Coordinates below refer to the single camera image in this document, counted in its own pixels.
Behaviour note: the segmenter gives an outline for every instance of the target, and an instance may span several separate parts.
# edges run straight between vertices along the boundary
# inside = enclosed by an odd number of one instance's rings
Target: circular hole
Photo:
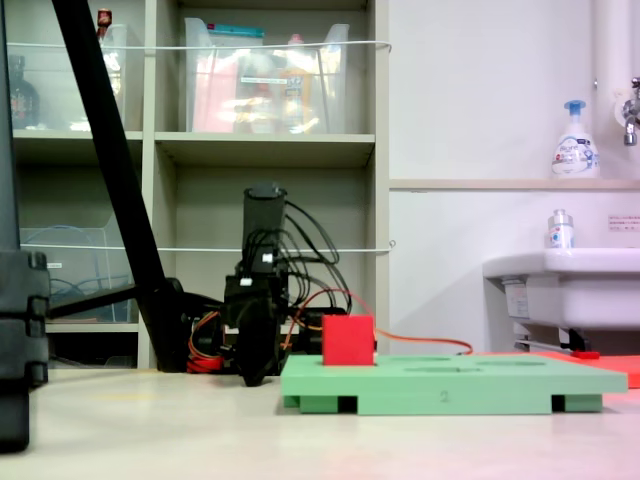
[[[424,373],[467,373],[481,372],[480,368],[459,368],[459,367],[415,367],[405,368],[406,372],[424,372]]]
[[[486,365],[489,367],[539,367],[541,365],[546,365],[546,363],[518,360],[487,360],[484,362],[476,362],[476,365]]]
[[[438,357],[394,357],[391,360],[394,362],[443,362],[450,361],[451,357],[446,357],[444,355]]]

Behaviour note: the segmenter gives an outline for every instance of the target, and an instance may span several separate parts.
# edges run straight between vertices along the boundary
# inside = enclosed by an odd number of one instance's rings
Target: red block
[[[370,315],[325,315],[322,319],[324,365],[371,366],[374,342]]]

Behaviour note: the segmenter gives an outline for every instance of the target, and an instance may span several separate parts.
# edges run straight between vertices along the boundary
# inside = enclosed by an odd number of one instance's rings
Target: shelf
[[[365,10],[368,0],[178,0],[182,7],[256,10]]]
[[[178,165],[361,168],[375,135],[252,135],[158,132],[156,143]]]
[[[640,191],[640,180],[614,179],[392,179],[391,191]]]
[[[47,323],[47,333],[137,333],[137,323]]]
[[[131,157],[142,165],[142,132],[127,132]],[[97,166],[91,132],[14,130],[19,166]]]

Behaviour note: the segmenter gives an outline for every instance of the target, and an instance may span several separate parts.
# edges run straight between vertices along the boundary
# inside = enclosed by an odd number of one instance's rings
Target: white sink
[[[490,260],[483,275],[502,281],[518,322],[640,330],[640,249],[541,250]]]

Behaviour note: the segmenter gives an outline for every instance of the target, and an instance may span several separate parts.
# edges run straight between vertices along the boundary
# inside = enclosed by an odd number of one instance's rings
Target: faucet
[[[624,144],[632,147],[638,144],[638,134],[636,133],[636,123],[640,124],[638,115],[640,115],[640,77],[634,77],[631,85],[635,93],[635,99],[627,100],[622,111],[624,115]]]

